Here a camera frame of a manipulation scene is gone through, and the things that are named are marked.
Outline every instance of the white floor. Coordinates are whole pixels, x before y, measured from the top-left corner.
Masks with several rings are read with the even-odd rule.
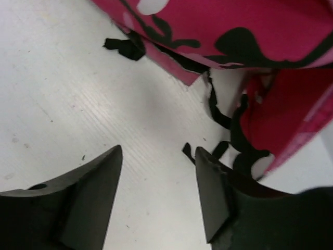
[[[104,50],[104,38],[122,34],[88,1],[2,0],[0,15],[0,191],[28,188],[121,144],[105,249],[210,249],[195,169],[181,153],[187,141],[211,150],[220,140],[201,103],[202,81],[185,87],[147,58]],[[242,71],[220,74],[228,84]],[[263,183],[289,192],[332,185],[326,146],[316,137]]]

